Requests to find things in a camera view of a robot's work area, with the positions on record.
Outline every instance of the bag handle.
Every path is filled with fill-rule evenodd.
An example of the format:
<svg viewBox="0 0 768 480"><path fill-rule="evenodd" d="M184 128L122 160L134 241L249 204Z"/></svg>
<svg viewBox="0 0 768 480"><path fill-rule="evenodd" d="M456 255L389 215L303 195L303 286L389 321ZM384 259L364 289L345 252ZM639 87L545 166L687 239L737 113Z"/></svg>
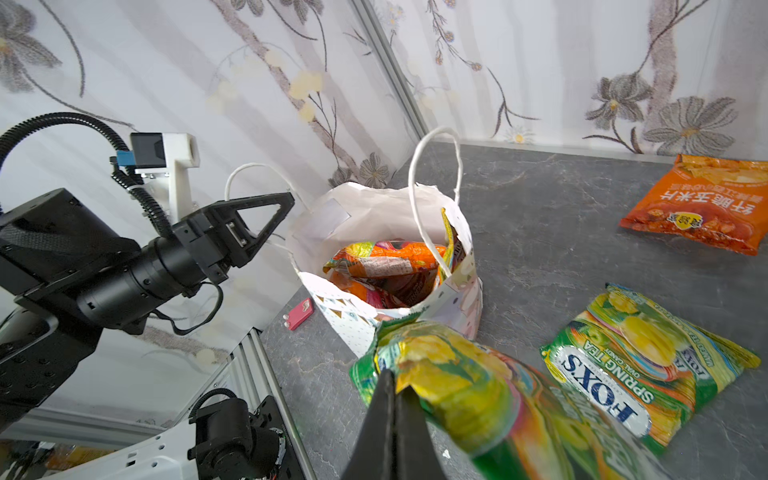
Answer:
<svg viewBox="0 0 768 480"><path fill-rule="evenodd" d="M413 159L411 159L411 167L408 170L408 195L411 199L411 210L413 210L413 219L416 221L416 226L419 228L419 234L421 234L422 240L424 240L424 244L427 246L427 249L429 249L429 252L435 257L435 260L437 260L437 263L440 266L440 268L442 268L442 271L445 274L445 278L449 278L452 275L451 270L448 268L448 265L445 264L445 261L442 259L442 257L438 253L437 248L435 247L435 244L432 242L432 239L430 239L429 235L427 235L426 230L424 229L424 224L422 223L422 218L419 215L419 209L416 207L416 189L415 189L416 165L419 162L419 158L422 156L422 153L424 152L424 149L426 148L429 141L440 134L450 135L453 138L453 144L456 147L456 161L458 162L458 177L456 178L456 188L453 189L453 193L454 193L453 200L458 205L458 191L462 187L462 175L464 174L464 164L462 163L462 157L461 157L461 151L460 151L461 145L458 142L458 134L454 129L450 127L437 127L435 130L425 135L424 138L421 139L419 144L416 145L416 149L413 152Z"/></svg>
<svg viewBox="0 0 768 480"><path fill-rule="evenodd" d="M238 168L234 169L234 171L227 178L227 183L224 185L224 200L229 200L230 199L230 188L232 187L232 180L235 179L235 176L237 176L238 173L240 173L241 171L245 170L246 168L251 168L251 167L267 167L267 168L271 169L271 171L275 172L280 178L282 178L285 181L285 183L288 184L288 190L291 190L296 195L296 198L299 199L299 202L301 202L301 204L304 206L304 209L305 210L309 210L310 209L307 206L307 204L304 201L304 199L301 197L301 194L299 193L298 189L296 189L296 187L293 186L293 183L291 183L291 181L288 180L288 177L283 175L282 172L277 170L272 165L267 165L267 164L254 164L254 163L242 164Z"/></svg>

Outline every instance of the gray countertop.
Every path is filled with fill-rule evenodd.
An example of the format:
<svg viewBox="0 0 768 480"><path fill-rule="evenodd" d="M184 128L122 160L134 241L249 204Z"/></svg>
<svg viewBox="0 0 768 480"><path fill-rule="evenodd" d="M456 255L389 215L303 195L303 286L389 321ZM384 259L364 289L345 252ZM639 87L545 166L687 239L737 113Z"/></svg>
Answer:
<svg viewBox="0 0 768 480"><path fill-rule="evenodd" d="M480 343L545 372L538 347L613 282L768 357L768 247L747 257L617 226L669 164L472 146L462 158L461 207L484 285ZM455 172L452 145L437 143L416 178L450 194ZM404 187L406 178L407 166L391 186ZM301 289L262 340L325 480L346 466L365 409L348 376L356 358L322 316L294 332L283 326L282 315L306 297ZM747 370L684 425L662 463L680 478L765 478L766 384L765 366ZM444 433L433 432L433 441L449 478L481 478Z"/></svg>

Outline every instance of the candy bag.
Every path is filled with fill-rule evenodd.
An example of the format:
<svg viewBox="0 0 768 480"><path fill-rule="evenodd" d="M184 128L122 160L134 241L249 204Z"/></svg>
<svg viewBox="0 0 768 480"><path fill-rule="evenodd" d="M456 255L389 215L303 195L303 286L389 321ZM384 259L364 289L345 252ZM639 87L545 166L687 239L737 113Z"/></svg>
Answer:
<svg viewBox="0 0 768 480"><path fill-rule="evenodd" d="M606 290L541 354L553 377L659 455L695 412L760 359L628 288Z"/></svg>
<svg viewBox="0 0 768 480"><path fill-rule="evenodd" d="M330 282L339 287L339 290L351 293L376 308L402 308L406 306L390 292L377 286L359 282L339 272L331 272Z"/></svg>
<svg viewBox="0 0 768 480"><path fill-rule="evenodd" d="M670 478L658 460L570 386L439 323L398 319L376 330L349 374L370 404L378 374L411 386L428 419L491 480Z"/></svg>
<svg viewBox="0 0 768 480"><path fill-rule="evenodd" d="M443 255L445 247L437 246L437 251ZM323 266L323 273L334 269L347 276L383 278L437 270L437 267L437 261L423 242L386 240L347 245Z"/></svg>
<svg viewBox="0 0 768 480"><path fill-rule="evenodd" d="M768 231L768 162L677 155L674 167L619 223L757 255Z"/></svg>

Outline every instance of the paper bag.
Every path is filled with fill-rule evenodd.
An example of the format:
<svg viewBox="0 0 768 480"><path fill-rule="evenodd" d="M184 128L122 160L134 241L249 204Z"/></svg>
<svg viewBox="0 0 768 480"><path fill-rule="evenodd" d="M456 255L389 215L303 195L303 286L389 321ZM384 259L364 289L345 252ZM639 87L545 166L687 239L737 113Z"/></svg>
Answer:
<svg viewBox="0 0 768 480"><path fill-rule="evenodd" d="M437 134L453 136L458 161L455 199L437 187L415 184L415 168L426 144ZM462 182L462 160L458 135L441 127L426 135L415 149L409 171L409 186L400 190L373 189L347 183L323 195L292 226L286 239L291 262L315 304L331 327L350 349L362 356L376 327L383 320L410 318L431 320L474 339L482 310L482 282L477 276L472 235L458 207ZM449 271L435 244L447 244L442 208L466 252L461 262ZM339 290L323 275L323 265L350 243L421 239L432 251L445 275L422 302L409 308L376 309L351 293Z"/></svg>

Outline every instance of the green snack bag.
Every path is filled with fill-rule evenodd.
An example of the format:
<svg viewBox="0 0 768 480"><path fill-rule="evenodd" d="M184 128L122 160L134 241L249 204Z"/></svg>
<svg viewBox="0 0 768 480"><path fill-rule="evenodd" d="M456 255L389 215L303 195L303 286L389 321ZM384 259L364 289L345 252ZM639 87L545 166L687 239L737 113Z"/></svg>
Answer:
<svg viewBox="0 0 768 480"><path fill-rule="evenodd" d="M367 405L384 369L397 392L414 389L428 419L491 480L670 478L576 389L440 323L382 323L349 372Z"/></svg>
<svg viewBox="0 0 768 480"><path fill-rule="evenodd" d="M569 383L655 454L701 407L760 358L667 312L628 288L606 285L541 354Z"/></svg>

